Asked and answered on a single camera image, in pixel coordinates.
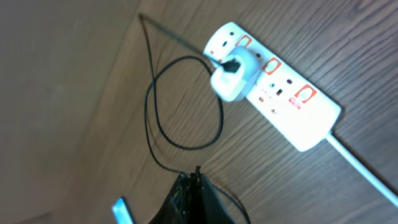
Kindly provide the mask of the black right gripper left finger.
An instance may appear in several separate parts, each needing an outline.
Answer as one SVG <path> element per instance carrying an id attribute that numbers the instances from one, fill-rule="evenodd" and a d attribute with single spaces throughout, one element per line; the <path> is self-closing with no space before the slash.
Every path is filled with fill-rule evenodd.
<path id="1" fill-rule="evenodd" d="M 195 174 L 181 173 L 177 176 L 159 211 L 149 224 L 196 223 Z"/>

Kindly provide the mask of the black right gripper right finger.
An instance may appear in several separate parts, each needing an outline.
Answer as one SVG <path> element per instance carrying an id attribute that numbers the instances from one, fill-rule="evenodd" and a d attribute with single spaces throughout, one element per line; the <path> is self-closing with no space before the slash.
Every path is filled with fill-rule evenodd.
<path id="1" fill-rule="evenodd" d="M 236 224 L 200 166 L 194 172 L 194 223 Z"/>

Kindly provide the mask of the black Galaxy smartphone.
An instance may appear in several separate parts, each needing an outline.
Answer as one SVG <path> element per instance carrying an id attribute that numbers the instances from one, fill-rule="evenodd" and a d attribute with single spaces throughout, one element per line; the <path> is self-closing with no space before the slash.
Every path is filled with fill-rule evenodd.
<path id="1" fill-rule="evenodd" d="M 112 213 L 117 224 L 135 224 L 127 200 L 119 197 L 111 207 Z"/>

